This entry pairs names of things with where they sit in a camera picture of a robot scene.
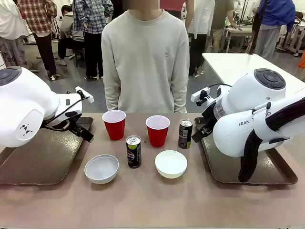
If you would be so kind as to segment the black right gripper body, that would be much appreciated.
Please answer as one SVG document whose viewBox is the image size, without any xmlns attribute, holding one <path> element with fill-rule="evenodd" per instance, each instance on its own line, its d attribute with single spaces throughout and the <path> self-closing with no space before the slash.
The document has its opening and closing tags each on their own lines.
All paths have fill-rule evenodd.
<svg viewBox="0 0 305 229">
<path fill-rule="evenodd" d="M 205 124 L 203 126 L 203 133 L 205 135 L 209 135 L 212 133 L 213 128 L 217 122 L 217 119 L 214 115 L 214 111 L 213 110 L 205 110 L 202 113 L 203 118 L 205 119 Z"/>
</svg>

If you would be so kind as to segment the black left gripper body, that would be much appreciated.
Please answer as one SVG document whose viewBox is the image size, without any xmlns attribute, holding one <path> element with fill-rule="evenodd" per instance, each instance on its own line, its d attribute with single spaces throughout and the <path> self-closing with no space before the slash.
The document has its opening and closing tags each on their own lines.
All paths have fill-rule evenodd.
<svg viewBox="0 0 305 229">
<path fill-rule="evenodd" d="M 72 112 L 73 116 L 67 117 L 65 113 L 58 114 L 52 119 L 44 120 L 44 129 L 65 132 L 70 131 L 73 134 L 80 134 L 82 127 L 77 123 L 81 113 Z"/>
</svg>

